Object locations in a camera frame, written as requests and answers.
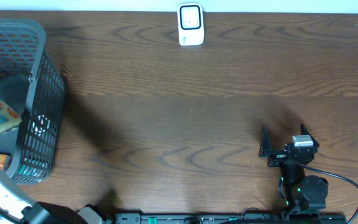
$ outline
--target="wooden table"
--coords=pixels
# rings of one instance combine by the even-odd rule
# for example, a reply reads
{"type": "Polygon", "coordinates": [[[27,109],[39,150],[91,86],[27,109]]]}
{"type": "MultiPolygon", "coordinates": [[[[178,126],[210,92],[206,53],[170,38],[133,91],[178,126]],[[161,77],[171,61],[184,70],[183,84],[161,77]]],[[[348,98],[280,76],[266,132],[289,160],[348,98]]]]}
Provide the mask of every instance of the wooden table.
{"type": "MultiPolygon", "coordinates": [[[[262,125],[281,149],[305,123],[321,145],[310,166],[358,182],[358,15],[205,13],[196,47],[179,45],[176,13],[0,17],[39,21],[68,80],[53,173],[21,187],[36,200],[145,213],[282,207],[279,170],[257,157],[262,125]]],[[[358,191],[324,178],[326,211],[350,218],[358,191]]]]}

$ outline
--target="laundry basket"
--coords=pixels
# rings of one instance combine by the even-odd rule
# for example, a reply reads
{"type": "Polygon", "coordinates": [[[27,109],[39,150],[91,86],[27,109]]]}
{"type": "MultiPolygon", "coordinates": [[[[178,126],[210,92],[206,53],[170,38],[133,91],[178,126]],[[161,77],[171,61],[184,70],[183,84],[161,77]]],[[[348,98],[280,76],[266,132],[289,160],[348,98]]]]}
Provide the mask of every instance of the laundry basket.
{"type": "Polygon", "coordinates": [[[0,19],[0,99],[22,118],[0,135],[0,154],[11,156],[5,172],[17,184],[45,180],[56,150],[65,86],[45,40],[38,22],[0,19]]]}

